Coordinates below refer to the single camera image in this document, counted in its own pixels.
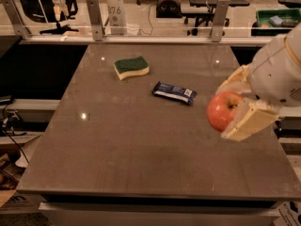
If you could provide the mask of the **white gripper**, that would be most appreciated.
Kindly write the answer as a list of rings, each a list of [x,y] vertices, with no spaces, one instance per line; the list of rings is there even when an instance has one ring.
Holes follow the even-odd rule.
[[[248,65],[240,66],[215,93],[251,90],[262,100],[244,98],[222,138],[242,141],[270,126],[279,117],[279,106],[271,103],[301,105],[301,24],[273,37],[254,56],[250,73]]]

